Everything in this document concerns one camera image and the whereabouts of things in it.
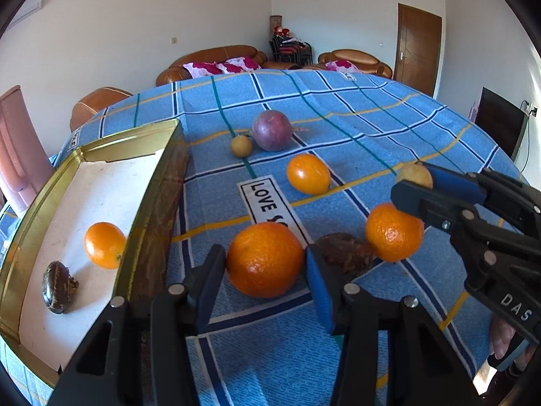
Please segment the person's right hand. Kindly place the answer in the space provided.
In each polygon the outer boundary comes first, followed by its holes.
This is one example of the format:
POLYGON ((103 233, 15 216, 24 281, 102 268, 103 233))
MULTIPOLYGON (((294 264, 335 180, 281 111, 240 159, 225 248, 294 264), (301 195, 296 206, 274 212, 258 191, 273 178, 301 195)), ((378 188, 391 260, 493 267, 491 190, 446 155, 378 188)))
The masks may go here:
MULTIPOLYGON (((495 358, 500 360, 507 353, 511 340, 515 335, 513 326, 510 326, 505 320, 495 316, 492 318, 490 333, 490 350, 495 358)), ((536 351, 534 345, 529 345, 526 350, 514 360, 514 366, 519 371, 524 371, 529 364, 533 354, 536 351)))

